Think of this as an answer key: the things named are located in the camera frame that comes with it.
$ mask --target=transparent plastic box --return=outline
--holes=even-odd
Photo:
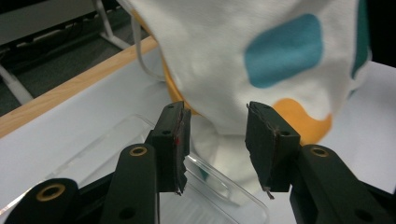
[[[120,152],[129,145],[144,143],[153,127],[142,116],[132,115],[49,173],[46,179],[71,178],[80,188],[84,187],[114,172]],[[188,178],[184,193],[160,194],[162,224],[269,223],[267,207],[232,180],[193,153],[184,163]]]

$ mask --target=dark floor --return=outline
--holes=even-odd
[[[119,8],[107,16],[114,34],[133,44],[129,15]],[[29,46],[0,55],[0,63],[37,97],[120,52],[99,36],[101,31],[99,18],[84,20]],[[18,106],[17,99],[0,81],[0,116]]]

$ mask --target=table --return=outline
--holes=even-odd
[[[145,39],[143,46],[147,65],[161,72],[155,41]],[[171,102],[165,84],[145,75],[134,59],[134,47],[128,48],[0,118],[1,208],[120,120],[131,114],[157,120]],[[367,82],[335,116],[321,144],[335,150],[359,179],[392,192],[396,69],[378,63],[369,68]],[[264,194],[257,197],[274,223],[293,222],[288,194],[276,194],[271,202]]]

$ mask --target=brass screw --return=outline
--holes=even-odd
[[[148,150],[145,147],[134,147],[129,151],[131,156],[143,156]]]
[[[315,156],[319,156],[319,157],[328,157],[329,156],[329,152],[327,152],[325,149],[320,148],[320,147],[312,147],[311,153],[314,154]]]
[[[59,183],[51,184],[40,190],[35,196],[35,198],[42,203],[51,201],[62,195],[65,190],[66,187],[63,184],[59,184]]]

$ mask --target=blue patch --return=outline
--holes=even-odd
[[[257,36],[245,52],[250,83],[268,88],[314,67],[323,52],[320,22],[305,14]]]

